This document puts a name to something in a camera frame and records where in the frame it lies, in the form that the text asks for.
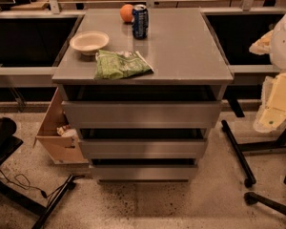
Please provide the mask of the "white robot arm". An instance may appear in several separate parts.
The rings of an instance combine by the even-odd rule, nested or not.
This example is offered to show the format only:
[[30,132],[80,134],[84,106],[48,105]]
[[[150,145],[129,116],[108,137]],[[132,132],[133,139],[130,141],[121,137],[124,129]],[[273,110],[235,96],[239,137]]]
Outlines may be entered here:
[[280,68],[277,76],[267,76],[263,82],[262,103],[254,122],[256,131],[269,133],[286,119],[286,13],[272,30],[252,44],[249,52],[268,54],[271,63]]

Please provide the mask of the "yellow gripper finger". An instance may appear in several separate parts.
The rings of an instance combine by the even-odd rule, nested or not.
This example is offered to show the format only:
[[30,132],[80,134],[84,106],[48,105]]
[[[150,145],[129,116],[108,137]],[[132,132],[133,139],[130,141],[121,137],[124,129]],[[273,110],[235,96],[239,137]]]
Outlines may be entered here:
[[270,42],[273,36],[273,30],[268,31],[262,35],[258,40],[255,41],[249,48],[249,52],[263,55],[270,52]]
[[286,72],[267,76],[262,85],[261,105],[254,129],[260,133],[276,130],[286,119]]

